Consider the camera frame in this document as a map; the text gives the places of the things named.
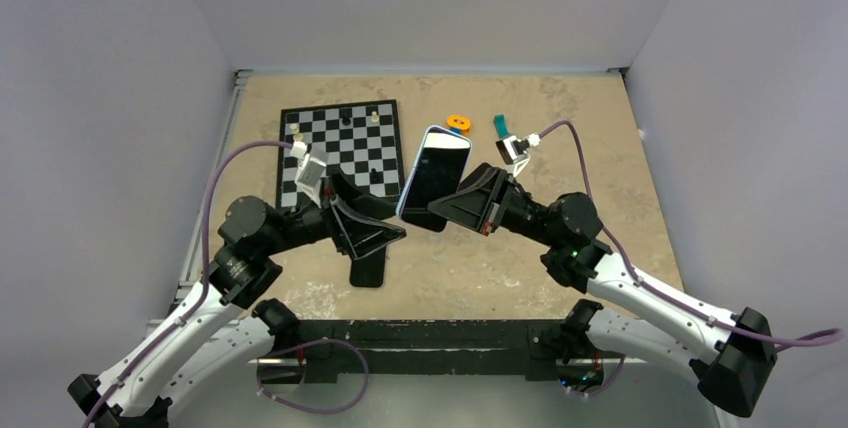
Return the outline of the phone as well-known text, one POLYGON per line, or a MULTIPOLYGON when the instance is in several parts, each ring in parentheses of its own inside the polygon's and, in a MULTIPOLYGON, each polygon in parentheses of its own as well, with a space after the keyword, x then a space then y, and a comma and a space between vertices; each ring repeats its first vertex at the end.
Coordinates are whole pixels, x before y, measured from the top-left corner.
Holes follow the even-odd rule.
POLYGON ((472 142, 441 126, 425 130, 413 167, 396 206, 405 223, 442 232, 447 220, 429 211, 428 205, 456 192, 470 159, 472 142))

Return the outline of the black phone case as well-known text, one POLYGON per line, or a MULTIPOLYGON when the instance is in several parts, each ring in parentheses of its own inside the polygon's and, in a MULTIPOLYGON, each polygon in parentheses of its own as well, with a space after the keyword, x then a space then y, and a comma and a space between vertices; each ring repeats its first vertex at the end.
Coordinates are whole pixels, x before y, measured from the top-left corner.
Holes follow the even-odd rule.
POLYGON ((349 283, 356 288, 380 288, 384 284, 387 249, 352 260, 349 272, 349 283))

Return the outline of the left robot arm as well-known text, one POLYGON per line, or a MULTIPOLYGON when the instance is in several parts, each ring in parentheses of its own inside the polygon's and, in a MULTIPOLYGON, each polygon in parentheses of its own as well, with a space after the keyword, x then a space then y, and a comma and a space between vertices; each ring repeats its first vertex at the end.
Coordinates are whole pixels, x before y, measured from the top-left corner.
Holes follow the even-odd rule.
POLYGON ((123 359, 69 385, 85 426, 166 427, 218 372, 297 350, 297 316, 265 295, 282 273, 273 256, 329 239, 351 260, 367 258, 405 236, 387 221, 396 204, 337 170, 293 207, 234 201, 218 229, 223 245, 186 297, 123 359))

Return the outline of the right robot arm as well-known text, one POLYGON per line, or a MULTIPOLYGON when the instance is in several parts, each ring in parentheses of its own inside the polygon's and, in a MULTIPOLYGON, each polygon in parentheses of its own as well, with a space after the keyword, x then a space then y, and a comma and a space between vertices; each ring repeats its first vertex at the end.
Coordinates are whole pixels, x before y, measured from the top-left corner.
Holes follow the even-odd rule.
POLYGON ((504 228, 546 246, 540 261, 557 284, 616 304, 681 343, 698 391, 730 414, 752 416, 778 358, 766 316, 711 305, 634 268, 599 241, 603 223, 588 194, 543 205, 505 170, 482 164, 427 209, 484 236, 504 228))

